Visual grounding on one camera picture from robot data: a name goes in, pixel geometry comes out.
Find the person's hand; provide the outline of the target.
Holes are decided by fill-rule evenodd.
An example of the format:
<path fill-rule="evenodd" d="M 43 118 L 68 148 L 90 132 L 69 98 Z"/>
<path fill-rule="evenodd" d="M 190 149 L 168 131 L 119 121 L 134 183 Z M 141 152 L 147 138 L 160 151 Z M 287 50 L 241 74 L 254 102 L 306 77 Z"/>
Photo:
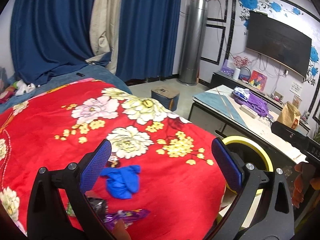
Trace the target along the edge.
<path fill-rule="evenodd" d="M 292 194 L 292 204 L 296 207 L 299 208 L 300 203 L 303 202 L 304 200 L 304 189 L 307 188 L 306 184 L 309 184 L 312 186 L 312 188 L 316 191 L 319 190 L 319 177 L 313 177 L 306 182 L 306 172 L 311 171 L 315 167 L 306 162 L 300 162 L 295 166 L 295 171 L 299 172 L 299 175 L 294 181 L 294 189 L 293 189 L 293 194 Z"/>

